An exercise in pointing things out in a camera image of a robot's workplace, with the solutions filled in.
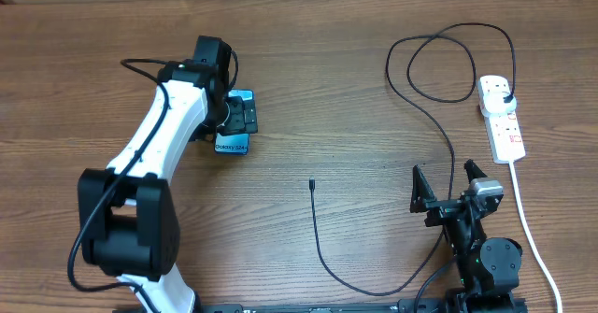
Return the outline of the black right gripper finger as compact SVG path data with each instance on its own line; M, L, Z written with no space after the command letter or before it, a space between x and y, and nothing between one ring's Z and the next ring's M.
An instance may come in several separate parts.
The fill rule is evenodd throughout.
M412 181L413 187L409 210L411 213L426 212L428 206L436 202L437 198L418 165L412 168Z
M464 163L463 168L466 172L469 182L472 182L474 179L487 177L487 175L471 159Z

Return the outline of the blue Galaxy S24 smartphone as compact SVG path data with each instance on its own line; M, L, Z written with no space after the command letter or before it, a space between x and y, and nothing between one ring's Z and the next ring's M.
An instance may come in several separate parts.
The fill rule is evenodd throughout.
M233 96L240 96L245 100L253 99L255 101L254 92L251 90L231 90L228 98ZM249 152L250 135L220 135L217 133L215 151L219 154L246 155Z

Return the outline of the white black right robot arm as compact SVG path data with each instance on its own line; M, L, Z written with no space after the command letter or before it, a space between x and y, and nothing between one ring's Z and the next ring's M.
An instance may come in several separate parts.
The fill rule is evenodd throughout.
M520 284L521 245L510 238L488 238L481 220L495 212L504 197L501 183L484 174L471 160L464 164L469 186L457 199L440 201L418 166L412 169L412 213L424 213L428 227L440 226L453 257L421 286L414 312L525 312L523 299L512 291ZM425 290L452 265L462 286L442 299L423 300Z

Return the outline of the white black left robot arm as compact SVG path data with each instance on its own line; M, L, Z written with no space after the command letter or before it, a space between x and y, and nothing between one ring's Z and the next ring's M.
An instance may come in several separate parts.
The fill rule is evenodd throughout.
M66 273L80 292L128 288L142 312L202 312L177 257L180 226L170 186L187 145L245 155L258 131L255 95L238 90L238 58L219 37L199 36L192 58L160 61L149 111L105 169L78 180L80 229Z

